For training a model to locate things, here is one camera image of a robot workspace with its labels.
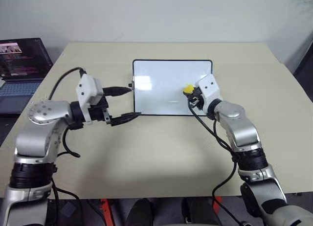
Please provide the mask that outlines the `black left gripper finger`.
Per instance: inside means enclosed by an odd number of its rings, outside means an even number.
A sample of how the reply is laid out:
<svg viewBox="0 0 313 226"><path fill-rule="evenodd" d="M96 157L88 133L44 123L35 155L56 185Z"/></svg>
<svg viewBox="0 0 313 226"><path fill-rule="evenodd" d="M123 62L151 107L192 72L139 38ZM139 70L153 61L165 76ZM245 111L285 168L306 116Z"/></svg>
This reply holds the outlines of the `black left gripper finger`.
<svg viewBox="0 0 313 226"><path fill-rule="evenodd" d="M110 125L113 127L113 126L121 125L124 123L128 123L140 115L141 115L140 112L132 112L132 113L124 113L119 117L111 117Z"/></svg>
<svg viewBox="0 0 313 226"><path fill-rule="evenodd" d="M102 88L103 90L103 96L121 96L124 95L126 93L129 93L132 91L131 88L128 87L106 87L106 88Z"/></svg>

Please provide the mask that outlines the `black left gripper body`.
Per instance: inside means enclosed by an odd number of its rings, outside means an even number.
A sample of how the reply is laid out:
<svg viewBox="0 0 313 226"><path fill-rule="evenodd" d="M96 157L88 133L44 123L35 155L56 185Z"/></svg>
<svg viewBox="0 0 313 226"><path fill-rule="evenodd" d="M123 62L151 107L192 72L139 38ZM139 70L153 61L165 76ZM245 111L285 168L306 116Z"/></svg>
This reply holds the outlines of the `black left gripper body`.
<svg viewBox="0 0 313 226"><path fill-rule="evenodd" d="M108 111L109 105L106 98L103 96L96 105L91 105L89 115L92 121L105 121L111 124L111 117Z"/></svg>

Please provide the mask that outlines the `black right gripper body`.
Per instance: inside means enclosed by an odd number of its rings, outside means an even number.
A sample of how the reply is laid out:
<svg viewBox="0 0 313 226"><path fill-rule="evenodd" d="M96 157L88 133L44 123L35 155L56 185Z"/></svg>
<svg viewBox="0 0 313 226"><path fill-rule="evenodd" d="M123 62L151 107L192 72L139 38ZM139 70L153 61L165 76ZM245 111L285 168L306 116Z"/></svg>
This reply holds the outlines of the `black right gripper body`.
<svg viewBox="0 0 313 226"><path fill-rule="evenodd" d="M187 89L187 93L193 93L194 88ZM207 111L207 105L204 100L204 95L200 90L199 94L195 94L194 98L187 98L188 108L190 111L193 111L194 108L197 108L199 111Z"/></svg>

